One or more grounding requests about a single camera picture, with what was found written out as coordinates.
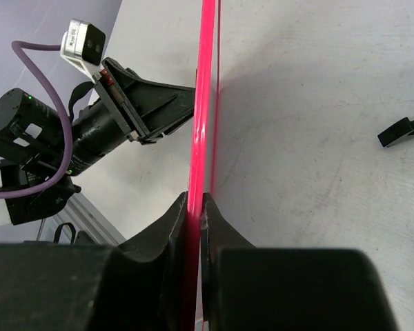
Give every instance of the white table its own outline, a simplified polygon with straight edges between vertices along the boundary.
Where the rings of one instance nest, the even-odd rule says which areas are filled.
[[[216,200],[262,246],[358,248],[403,330],[414,330],[414,0],[223,1]],[[124,0],[108,56],[144,78],[193,84],[200,1]],[[84,194],[129,237],[186,189],[190,125],[125,143]]]
[[[194,87],[200,14],[199,1],[125,0],[105,55],[144,79]],[[125,142],[74,182],[130,238],[187,190],[191,131],[192,121],[153,146]]]

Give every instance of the purple cable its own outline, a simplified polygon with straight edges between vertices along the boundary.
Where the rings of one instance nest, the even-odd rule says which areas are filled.
[[[31,71],[37,81],[40,82],[41,86],[45,89],[48,93],[50,99],[54,103],[55,108],[57,109],[61,127],[63,128],[63,135],[64,135],[64,153],[63,159],[61,160],[60,167],[58,171],[55,173],[54,176],[49,178],[44,183],[39,185],[33,186],[31,188],[25,188],[23,190],[18,191],[10,191],[10,192],[0,192],[0,199],[12,199],[12,198],[19,198],[25,197],[27,195],[31,195],[34,193],[38,193],[44,191],[51,186],[55,185],[66,173],[69,167],[70,158],[72,157],[72,128],[69,122],[69,116],[64,108],[63,103],[61,102],[60,97],[57,94],[57,91],[54,89],[52,84],[46,78],[46,76],[38,69],[34,62],[29,59],[28,55],[23,51],[23,49],[28,50],[45,50],[45,51],[59,51],[60,45],[39,45],[36,43],[25,43],[23,41],[13,41],[12,50],[14,50],[15,54],[20,58],[20,60],[25,64],[25,66]]]

